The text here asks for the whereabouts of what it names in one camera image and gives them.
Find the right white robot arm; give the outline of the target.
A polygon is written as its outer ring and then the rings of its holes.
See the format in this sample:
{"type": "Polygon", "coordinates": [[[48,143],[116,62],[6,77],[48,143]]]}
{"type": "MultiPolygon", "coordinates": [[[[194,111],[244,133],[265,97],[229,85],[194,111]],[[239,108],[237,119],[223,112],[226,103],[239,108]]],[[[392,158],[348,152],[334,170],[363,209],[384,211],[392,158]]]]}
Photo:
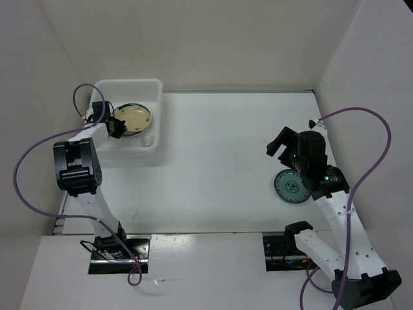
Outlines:
{"type": "Polygon", "coordinates": [[[336,237],[339,251],[322,241],[306,221],[285,227],[283,247],[290,254],[309,256],[330,279],[336,305],[356,309],[388,298],[402,283],[379,257],[352,203],[342,171],[328,164],[326,140],[315,130],[295,132],[284,127],[267,145],[267,155],[296,172],[320,208],[336,237]]]}

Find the clear glass cup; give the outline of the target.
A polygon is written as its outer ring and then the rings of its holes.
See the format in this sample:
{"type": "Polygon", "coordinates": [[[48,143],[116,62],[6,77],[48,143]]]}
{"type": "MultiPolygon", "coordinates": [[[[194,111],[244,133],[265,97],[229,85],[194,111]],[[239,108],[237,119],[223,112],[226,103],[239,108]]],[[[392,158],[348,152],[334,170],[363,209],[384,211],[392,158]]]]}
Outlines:
{"type": "Polygon", "coordinates": [[[143,147],[150,147],[154,144],[155,136],[153,134],[145,134],[142,137],[142,146],[143,147]]]}

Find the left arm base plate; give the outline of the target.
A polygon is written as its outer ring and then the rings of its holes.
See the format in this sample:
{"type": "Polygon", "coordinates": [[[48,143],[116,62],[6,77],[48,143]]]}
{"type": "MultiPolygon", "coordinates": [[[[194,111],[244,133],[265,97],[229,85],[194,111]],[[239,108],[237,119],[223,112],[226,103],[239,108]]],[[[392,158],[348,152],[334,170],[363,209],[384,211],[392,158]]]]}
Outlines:
{"type": "MultiPolygon", "coordinates": [[[[130,234],[126,237],[126,244],[141,264],[143,274],[147,274],[151,236],[130,234]]],[[[90,253],[88,274],[128,274],[135,266],[133,259],[122,247],[120,252],[112,255],[106,250],[98,250],[96,241],[81,240],[80,243],[90,253]]]]}

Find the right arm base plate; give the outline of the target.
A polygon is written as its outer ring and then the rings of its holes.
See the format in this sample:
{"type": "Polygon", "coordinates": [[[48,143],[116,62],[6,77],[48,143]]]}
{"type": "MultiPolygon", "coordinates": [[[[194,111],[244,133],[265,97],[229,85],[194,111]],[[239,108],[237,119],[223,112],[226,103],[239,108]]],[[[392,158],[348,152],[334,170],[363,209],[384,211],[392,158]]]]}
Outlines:
{"type": "Polygon", "coordinates": [[[315,268],[315,263],[303,252],[287,249],[287,242],[282,232],[264,233],[262,239],[267,272],[315,268]]]}

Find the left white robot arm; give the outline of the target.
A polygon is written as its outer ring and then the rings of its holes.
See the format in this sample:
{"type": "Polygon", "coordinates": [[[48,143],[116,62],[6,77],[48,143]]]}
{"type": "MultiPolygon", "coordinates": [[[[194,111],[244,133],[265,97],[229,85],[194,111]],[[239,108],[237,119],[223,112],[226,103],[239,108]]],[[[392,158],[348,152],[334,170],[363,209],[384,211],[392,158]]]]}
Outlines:
{"type": "Polygon", "coordinates": [[[84,130],[66,141],[53,145],[55,176],[58,187],[82,206],[84,215],[94,227],[94,248],[100,256],[126,258],[131,250],[125,230],[111,213],[103,196],[103,172],[96,147],[112,134],[120,137],[123,123],[112,117],[108,101],[92,103],[92,121],[84,130]]]}

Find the teal patterned small plate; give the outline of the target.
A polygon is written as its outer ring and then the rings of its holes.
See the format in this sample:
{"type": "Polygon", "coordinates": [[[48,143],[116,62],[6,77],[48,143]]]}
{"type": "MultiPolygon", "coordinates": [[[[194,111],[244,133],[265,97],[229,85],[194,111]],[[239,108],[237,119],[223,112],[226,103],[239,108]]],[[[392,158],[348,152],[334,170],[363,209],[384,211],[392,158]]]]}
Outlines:
{"type": "Polygon", "coordinates": [[[274,189],[287,203],[300,204],[310,198],[310,192],[304,187],[300,174],[292,169],[282,170],[276,175],[274,189]]]}

